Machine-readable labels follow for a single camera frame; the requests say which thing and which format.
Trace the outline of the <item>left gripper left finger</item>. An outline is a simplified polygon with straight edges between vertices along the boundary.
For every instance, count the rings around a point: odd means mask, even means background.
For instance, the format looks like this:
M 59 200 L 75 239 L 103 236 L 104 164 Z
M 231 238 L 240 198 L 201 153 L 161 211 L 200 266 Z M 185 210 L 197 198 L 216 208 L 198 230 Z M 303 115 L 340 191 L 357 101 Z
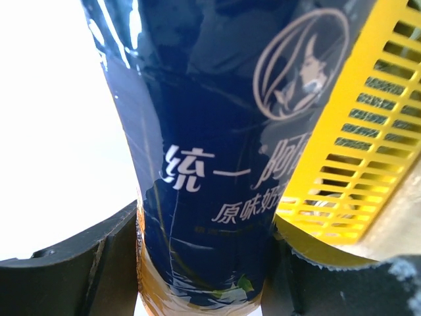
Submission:
M 1 262 L 2 315 L 133 315 L 137 300 L 136 209 L 29 259 Z

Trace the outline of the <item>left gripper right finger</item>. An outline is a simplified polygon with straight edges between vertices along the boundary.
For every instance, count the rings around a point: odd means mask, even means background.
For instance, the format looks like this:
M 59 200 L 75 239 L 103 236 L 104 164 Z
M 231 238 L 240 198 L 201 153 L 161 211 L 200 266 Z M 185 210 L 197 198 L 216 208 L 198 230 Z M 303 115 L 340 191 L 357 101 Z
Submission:
M 271 241 L 263 315 L 419 315 L 420 256 L 370 261 L 314 238 Z

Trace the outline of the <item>orange drink bottle blue label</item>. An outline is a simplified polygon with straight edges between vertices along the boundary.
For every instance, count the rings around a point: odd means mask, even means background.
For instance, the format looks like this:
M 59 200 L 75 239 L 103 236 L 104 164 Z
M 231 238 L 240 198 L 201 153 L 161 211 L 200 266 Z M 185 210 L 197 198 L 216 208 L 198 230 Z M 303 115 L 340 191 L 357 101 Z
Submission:
M 138 181 L 150 315 L 247 315 L 373 1 L 83 1 Z

